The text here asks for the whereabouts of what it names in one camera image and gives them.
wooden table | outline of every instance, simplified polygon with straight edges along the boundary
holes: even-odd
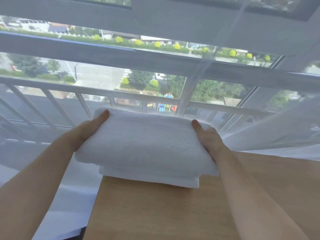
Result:
[[[320,161],[235,152],[302,228],[320,236]],[[104,176],[83,240],[239,240],[218,177],[199,189]]]

fingers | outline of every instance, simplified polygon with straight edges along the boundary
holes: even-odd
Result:
[[[191,121],[191,125],[197,133],[203,131],[202,126],[197,120]]]
[[[103,122],[105,122],[110,116],[109,110],[104,110],[97,118],[93,119],[92,122],[94,122],[97,126],[100,126]]]

folded towel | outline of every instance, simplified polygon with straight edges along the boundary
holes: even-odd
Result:
[[[109,110],[108,120],[75,153],[78,162],[99,165],[106,176],[188,188],[198,188],[202,174],[218,175],[190,120]]]

street lamp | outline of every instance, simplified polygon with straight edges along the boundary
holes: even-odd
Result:
[[[77,63],[77,64],[74,66],[74,79],[75,79],[76,81],[78,80],[78,79],[77,79],[77,69],[76,69],[77,65],[79,65],[79,63]]]

hand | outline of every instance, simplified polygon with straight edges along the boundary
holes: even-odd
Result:
[[[204,130],[197,120],[193,120],[191,124],[196,131],[201,144],[207,149],[212,159],[216,160],[220,152],[227,148],[226,145],[223,144],[218,132],[213,127]]]
[[[97,118],[82,122],[74,129],[66,132],[63,136],[67,138],[74,151],[76,151],[81,147],[85,140],[92,136],[99,126],[109,118],[109,115],[110,112],[106,109]]]

